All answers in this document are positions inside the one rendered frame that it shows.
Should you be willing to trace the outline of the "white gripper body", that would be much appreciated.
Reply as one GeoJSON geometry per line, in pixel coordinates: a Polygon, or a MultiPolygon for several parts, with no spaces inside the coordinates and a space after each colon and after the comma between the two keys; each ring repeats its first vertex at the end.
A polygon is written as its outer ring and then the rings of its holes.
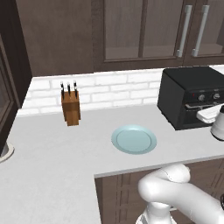
{"type": "Polygon", "coordinates": [[[202,109],[197,112],[196,117],[201,120],[203,123],[213,123],[216,119],[216,116],[220,113],[222,104],[215,105],[211,108],[202,109]]]}

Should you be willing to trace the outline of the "toaster oven door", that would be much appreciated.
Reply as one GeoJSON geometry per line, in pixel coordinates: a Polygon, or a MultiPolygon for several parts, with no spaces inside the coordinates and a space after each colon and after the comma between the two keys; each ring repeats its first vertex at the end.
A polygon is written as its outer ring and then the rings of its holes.
{"type": "MultiPolygon", "coordinates": [[[[203,103],[199,105],[204,105],[203,109],[208,109],[219,104],[221,103],[209,102],[209,103],[203,103]]],[[[175,130],[189,130],[189,129],[197,129],[197,128],[212,126],[214,122],[204,123],[196,117],[198,111],[199,110],[187,110],[184,106],[180,112],[180,116],[178,118],[177,123],[174,125],[174,129],[175,130]]]]}

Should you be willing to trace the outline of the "black toaster oven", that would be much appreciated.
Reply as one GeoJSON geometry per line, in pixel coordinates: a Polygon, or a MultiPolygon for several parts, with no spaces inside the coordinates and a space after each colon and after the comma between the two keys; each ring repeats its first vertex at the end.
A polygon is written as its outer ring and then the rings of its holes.
{"type": "Polygon", "coordinates": [[[173,126],[187,103],[224,102],[224,74],[210,66],[166,68],[162,73],[157,106],[173,126]],[[215,100],[214,94],[220,94],[215,100]],[[204,101],[198,97],[205,95],[204,101]]]}

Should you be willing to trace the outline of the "light blue plate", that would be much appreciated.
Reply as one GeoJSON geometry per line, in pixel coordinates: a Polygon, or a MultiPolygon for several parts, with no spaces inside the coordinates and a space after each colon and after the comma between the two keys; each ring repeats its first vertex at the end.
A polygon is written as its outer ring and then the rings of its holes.
{"type": "Polygon", "coordinates": [[[157,138],[151,130],[130,124],[117,128],[112,133],[111,143],[124,153],[142,155],[157,146],[157,138]]]}

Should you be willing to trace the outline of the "dark wood base cabinets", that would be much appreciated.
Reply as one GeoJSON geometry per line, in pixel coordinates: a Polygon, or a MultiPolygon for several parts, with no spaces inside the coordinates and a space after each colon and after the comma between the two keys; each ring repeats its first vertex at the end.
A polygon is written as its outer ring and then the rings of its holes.
{"type": "MultiPolygon", "coordinates": [[[[186,164],[190,168],[190,183],[217,200],[224,193],[224,158],[186,164]]],[[[137,191],[138,181],[154,172],[136,171],[94,180],[101,224],[135,224],[146,208],[137,191]]]]}

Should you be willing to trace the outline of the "wooden knife block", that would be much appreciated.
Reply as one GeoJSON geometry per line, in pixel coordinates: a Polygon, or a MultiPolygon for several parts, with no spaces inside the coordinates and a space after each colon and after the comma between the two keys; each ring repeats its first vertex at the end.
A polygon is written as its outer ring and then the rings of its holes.
{"type": "Polygon", "coordinates": [[[68,126],[78,125],[81,119],[79,92],[65,92],[61,97],[61,106],[66,124],[68,126]]]}

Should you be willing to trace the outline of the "dark tall cabinet unit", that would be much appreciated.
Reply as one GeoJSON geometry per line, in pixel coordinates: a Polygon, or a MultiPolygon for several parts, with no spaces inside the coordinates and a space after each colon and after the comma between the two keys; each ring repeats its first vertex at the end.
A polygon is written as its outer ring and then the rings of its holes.
{"type": "Polygon", "coordinates": [[[0,0],[0,156],[32,80],[16,0],[0,0]]]}

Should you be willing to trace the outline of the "grey round rim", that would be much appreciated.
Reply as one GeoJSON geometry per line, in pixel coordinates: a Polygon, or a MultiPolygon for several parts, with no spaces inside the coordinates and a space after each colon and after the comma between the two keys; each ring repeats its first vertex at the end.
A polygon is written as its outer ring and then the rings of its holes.
{"type": "Polygon", "coordinates": [[[5,143],[5,146],[3,147],[3,151],[0,155],[0,163],[6,161],[9,159],[13,153],[14,153],[15,148],[11,143],[5,143]]]}

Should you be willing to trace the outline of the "glass door wall cabinet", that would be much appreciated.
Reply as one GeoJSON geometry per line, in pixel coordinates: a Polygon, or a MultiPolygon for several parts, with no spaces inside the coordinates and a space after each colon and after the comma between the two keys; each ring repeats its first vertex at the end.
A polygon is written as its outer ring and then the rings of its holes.
{"type": "Polygon", "coordinates": [[[94,70],[178,67],[186,0],[91,0],[94,70]]]}
{"type": "Polygon", "coordinates": [[[195,0],[185,47],[184,66],[210,66],[224,64],[224,0],[195,0]],[[192,56],[202,19],[202,6],[209,5],[205,30],[199,54],[192,56]]]}

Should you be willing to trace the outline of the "dark wood wall cabinet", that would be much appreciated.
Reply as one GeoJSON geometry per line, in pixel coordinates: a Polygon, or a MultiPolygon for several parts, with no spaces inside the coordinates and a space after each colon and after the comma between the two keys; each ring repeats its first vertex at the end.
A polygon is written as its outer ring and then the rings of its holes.
{"type": "Polygon", "coordinates": [[[94,71],[91,0],[16,0],[33,76],[94,71]]]}

